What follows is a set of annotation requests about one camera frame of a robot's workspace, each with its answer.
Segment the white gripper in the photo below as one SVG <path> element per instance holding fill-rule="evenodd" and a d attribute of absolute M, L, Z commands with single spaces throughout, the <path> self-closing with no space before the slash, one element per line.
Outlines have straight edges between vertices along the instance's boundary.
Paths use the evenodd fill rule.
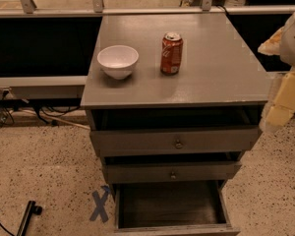
<path fill-rule="evenodd" d="M 267 104 L 262 112 L 260 128 L 276 132 L 286 125 L 295 113 L 295 67 L 278 79 L 278 90 L 273 105 Z"/>

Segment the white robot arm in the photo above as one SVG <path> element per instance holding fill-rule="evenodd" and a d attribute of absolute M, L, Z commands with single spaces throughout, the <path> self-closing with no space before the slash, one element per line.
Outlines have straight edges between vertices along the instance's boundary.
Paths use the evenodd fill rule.
<path fill-rule="evenodd" d="M 295 114 L 295 12 L 283 27 L 260 45 L 258 52 L 277 55 L 291 66 L 285 75 L 274 77 L 260 121 L 263 132 L 276 132 Z"/>

